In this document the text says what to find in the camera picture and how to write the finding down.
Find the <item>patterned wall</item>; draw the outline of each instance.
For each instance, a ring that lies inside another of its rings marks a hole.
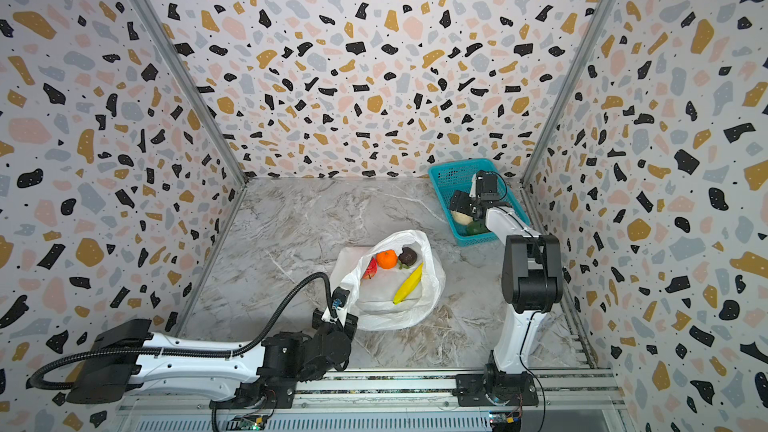
[[[768,430],[767,26],[617,0],[532,184],[638,430]]]
[[[249,176],[520,173],[598,0],[151,0]]]
[[[103,429],[112,406],[26,379],[129,319],[169,330],[235,183],[127,0],[5,0],[0,32],[0,429]]]

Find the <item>blue plastic basket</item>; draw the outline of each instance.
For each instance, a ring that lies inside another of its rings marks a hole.
[[[446,214],[448,224],[451,226],[453,236],[456,239],[456,244],[459,247],[466,247],[467,245],[475,245],[483,242],[490,242],[496,240],[497,237],[493,232],[486,232],[485,234],[467,235],[467,226],[462,226],[454,222],[451,216],[451,211],[448,210],[448,204],[451,202],[453,193],[457,190],[462,190],[469,193],[472,187],[472,177],[478,170],[493,170],[498,173],[493,165],[493,162],[487,158],[470,158],[469,160],[460,160],[458,162],[448,162],[446,164],[440,164],[439,166],[432,166],[429,168],[429,177],[432,180],[432,185],[435,187],[437,197],[440,199],[440,205],[442,211]],[[504,181],[498,178],[498,190],[504,189]],[[512,204],[514,212],[527,224],[531,225],[531,221],[528,219],[528,215],[520,205],[520,202],[514,197],[512,191],[504,198],[506,202]]]

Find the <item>gray marble surface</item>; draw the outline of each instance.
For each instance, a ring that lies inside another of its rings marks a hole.
[[[440,302],[418,325],[358,331],[351,368],[474,368],[501,334],[506,303],[499,241],[456,245],[432,183],[423,178],[255,179],[181,333],[186,338],[250,340],[283,297],[308,274],[331,274],[346,246],[375,245],[387,235],[424,231],[446,271]],[[312,334],[321,281],[299,293],[272,329]],[[559,306],[537,334],[530,366],[582,368],[580,343]]]

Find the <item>wire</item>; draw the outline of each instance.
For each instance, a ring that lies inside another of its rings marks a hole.
[[[196,348],[166,349],[161,347],[113,347],[113,348],[103,348],[99,350],[89,350],[87,352],[80,352],[79,354],[72,354],[67,357],[62,357],[58,360],[54,360],[53,362],[40,367],[40,369],[37,369],[32,374],[32,376],[30,376],[30,378],[27,380],[27,385],[29,387],[34,387],[34,388],[43,389],[43,390],[71,389],[74,386],[74,382],[51,382],[49,380],[45,380],[44,376],[48,372],[51,372],[52,370],[58,369],[65,365],[73,364],[81,360],[88,360],[91,358],[110,357],[113,355],[130,355],[130,354],[157,355],[157,356],[167,355],[167,356],[173,356],[173,357],[191,357],[191,358],[232,358],[235,355],[242,355],[248,350],[251,350],[252,348],[257,346],[259,342],[264,340],[264,337],[266,337],[266,335],[270,332],[275,322],[277,322],[277,319],[280,317],[280,314],[282,314],[285,307],[287,307],[288,303],[290,303],[290,301],[299,293],[299,291],[301,291],[302,288],[304,288],[307,284],[309,284],[310,282],[318,278],[321,278],[325,284],[326,302],[328,304],[328,310],[330,311],[331,317],[336,318],[336,310],[333,308],[333,304],[331,301],[331,285],[330,285],[330,280],[328,279],[328,275],[325,274],[324,272],[315,272],[314,274],[310,274],[304,277],[304,279],[302,279],[301,282],[296,284],[296,286],[293,289],[291,289],[290,292],[288,292],[288,295],[286,295],[283,301],[280,303],[280,305],[277,306],[277,309],[275,309],[274,313],[272,314],[272,317],[270,317],[270,320],[266,322],[266,325],[261,330],[261,332],[259,332],[256,338],[241,348],[238,348],[235,350],[208,350],[208,349],[196,349]]]
[[[504,184],[504,196],[502,196],[499,201],[504,200],[507,197],[507,194],[509,194],[509,188],[507,187],[507,182],[504,180],[504,177],[502,177],[498,172],[494,172],[493,170],[486,170],[485,172],[491,173],[502,180],[502,184]]]
[[[541,313],[540,311],[533,312],[531,314],[531,320],[533,320],[534,315],[540,314],[540,313]],[[525,362],[523,361],[523,347],[525,346],[525,339],[528,338],[528,331],[530,330],[531,330],[531,323],[528,322],[528,328],[525,329],[525,336],[523,337],[523,345],[520,347],[520,353],[518,354],[518,356],[520,357],[520,365],[522,365],[523,368],[527,370],[528,373],[532,375],[534,379],[536,379],[536,381],[538,382],[538,386],[542,389],[542,402],[544,403],[544,412],[542,413],[542,423],[538,426],[538,430],[536,430],[536,432],[542,432],[542,427],[544,426],[544,419],[547,417],[547,396],[544,394],[544,386],[542,385],[542,381],[538,377],[536,377],[536,374],[531,372],[531,369],[529,369],[525,365]]]

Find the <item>white plastic bag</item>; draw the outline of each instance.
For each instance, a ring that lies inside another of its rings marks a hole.
[[[398,266],[380,268],[373,278],[362,279],[362,274],[376,254],[391,249],[400,255],[403,247],[410,247],[416,252],[416,264],[408,269],[399,269]],[[400,285],[422,262],[421,283],[406,300],[395,305],[392,300]],[[404,230],[389,235],[371,248],[342,249],[330,282],[332,290],[341,286],[350,291],[348,311],[358,317],[358,329],[392,331],[416,325],[432,312],[446,286],[446,273],[440,259],[432,252],[426,234],[418,230]]]

